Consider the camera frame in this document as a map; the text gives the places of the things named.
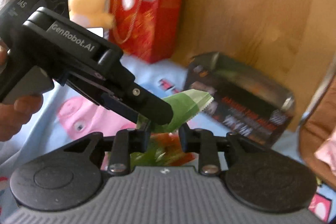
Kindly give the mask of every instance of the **wooden wall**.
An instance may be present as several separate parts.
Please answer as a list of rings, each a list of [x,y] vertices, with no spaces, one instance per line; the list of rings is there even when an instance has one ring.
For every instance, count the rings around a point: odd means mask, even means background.
[[[298,121],[336,49],[336,0],[184,0],[172,59],[221,51],[291,89]]]

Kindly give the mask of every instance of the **gray ribbed gripper base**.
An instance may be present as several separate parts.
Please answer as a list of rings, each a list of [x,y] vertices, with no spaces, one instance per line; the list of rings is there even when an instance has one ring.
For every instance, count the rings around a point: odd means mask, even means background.
[[[193,167],[136,167],[108,180],[102,192],[57,213],[20,208],[5,224],[322,224],[308,209],[282,215],[241,205],[219,178]]]

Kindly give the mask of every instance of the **finger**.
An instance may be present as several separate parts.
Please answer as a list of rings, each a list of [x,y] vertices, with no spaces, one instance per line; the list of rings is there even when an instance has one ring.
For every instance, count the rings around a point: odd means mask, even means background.
[[[31,115],[14,110],[13,105],[0,104],[0,124],[6,126],[21,126],[29,122]]]
[[[21,130],[21,126],[11,127],[6,125],[0,126],[0,142],[9,141],[15,134]]]
[[[43,96],[25,96],[17,99],[14,103],[14,109],[20,113],[31,115],[38,112],[43,104]]]
[[[6,59],[7,59],[6,49],[0,46],[0,66],[6,63]]]

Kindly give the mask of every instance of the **red paper bag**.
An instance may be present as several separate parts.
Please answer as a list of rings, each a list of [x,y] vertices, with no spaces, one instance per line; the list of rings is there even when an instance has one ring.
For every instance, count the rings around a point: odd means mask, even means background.
[[[135,0],[132,9],[124,10],[122,0],[111,0],[116,27],[110,30],[109,40],[148,63],[171,57],[181,2]]]

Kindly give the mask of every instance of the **cartoon eye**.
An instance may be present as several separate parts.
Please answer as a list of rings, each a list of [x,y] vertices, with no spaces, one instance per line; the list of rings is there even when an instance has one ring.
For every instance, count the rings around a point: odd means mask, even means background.
[[[84,121],[75,122],[73,127],[76,131],[81,132],[85,127],[85,122]]]

